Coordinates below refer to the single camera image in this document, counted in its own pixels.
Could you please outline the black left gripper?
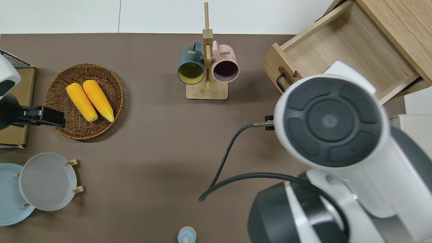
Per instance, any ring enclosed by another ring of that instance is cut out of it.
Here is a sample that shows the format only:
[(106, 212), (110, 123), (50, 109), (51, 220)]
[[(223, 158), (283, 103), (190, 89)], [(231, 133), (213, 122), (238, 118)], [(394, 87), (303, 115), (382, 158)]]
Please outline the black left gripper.
[(37, 126), (53, 126), (59, 128), (66, 127), (66, 118), (64, 112), (51, 109), (46, 106), (37, 106), (34, 121)]

